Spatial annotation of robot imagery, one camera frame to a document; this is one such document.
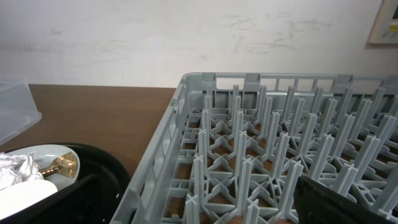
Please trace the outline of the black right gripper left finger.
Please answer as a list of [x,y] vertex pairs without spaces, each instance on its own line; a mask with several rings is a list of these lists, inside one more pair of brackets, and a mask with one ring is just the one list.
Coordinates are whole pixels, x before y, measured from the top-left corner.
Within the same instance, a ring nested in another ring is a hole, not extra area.
[[1,223],[92,223],[97,208],[96,188],[97,175],[87,175]]

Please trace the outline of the pale grey round plate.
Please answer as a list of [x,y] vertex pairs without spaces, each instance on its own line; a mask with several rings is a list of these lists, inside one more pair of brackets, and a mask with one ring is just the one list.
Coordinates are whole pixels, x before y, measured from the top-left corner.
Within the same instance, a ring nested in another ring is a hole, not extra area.
[[44,144],[44,145],[25,147],[22,149],[17,149],[15,151],[5,152],[5,153],[16,156],[16,155],[24,155],[24,154],[27,154],[32,151],[35,151],[35,161],[39,165],[39,170],[49,166],[50,163],[56,157],[62,156],[69,152],[72,152],[73,155],[77,159],[76,176],[71,179],[71,178],[62,176],[60,174],[53,174],[48,177],[44,177],[44,180],[52,182],[53,184],[55,184],[57,186],[57,188],[59,190],[64,189],[65,187],[68,187],[69,185],[71,185],[72,183],[74,183],[77,180],[78,174],[80,171],[80,159],[79,159],[77,153],[69,147],[56,145],[56,144]]

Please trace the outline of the light blue plastic cup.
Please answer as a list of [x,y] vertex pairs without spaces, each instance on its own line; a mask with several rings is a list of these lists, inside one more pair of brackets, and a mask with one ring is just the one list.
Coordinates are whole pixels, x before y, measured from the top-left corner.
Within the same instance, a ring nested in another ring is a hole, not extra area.
[[1,190],[1,219],[58,192],[55,184],[47,180],[30,180]]

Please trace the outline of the gold foil candy wrapper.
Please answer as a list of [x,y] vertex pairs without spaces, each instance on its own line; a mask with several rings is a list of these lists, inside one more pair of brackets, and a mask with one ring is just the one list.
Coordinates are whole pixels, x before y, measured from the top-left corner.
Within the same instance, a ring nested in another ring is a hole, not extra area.
[[49,166],[40,169],[43,177],[60,174],[68,178],[74,178],[77,171],[77,159],[72,152],[56,157]]

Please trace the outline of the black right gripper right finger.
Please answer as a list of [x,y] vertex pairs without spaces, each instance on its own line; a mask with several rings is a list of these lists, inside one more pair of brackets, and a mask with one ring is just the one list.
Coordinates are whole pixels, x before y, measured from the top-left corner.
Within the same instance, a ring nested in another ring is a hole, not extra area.
[[397,203],[393,190],[397,190],[397,175],[386,179],[385,190],[370,208],[352,202],[345,196],[325,187],[321,183],[300,176],[294,191],[294,204],[300,223],[390,223],[376,213],[379,209],[391,208]]

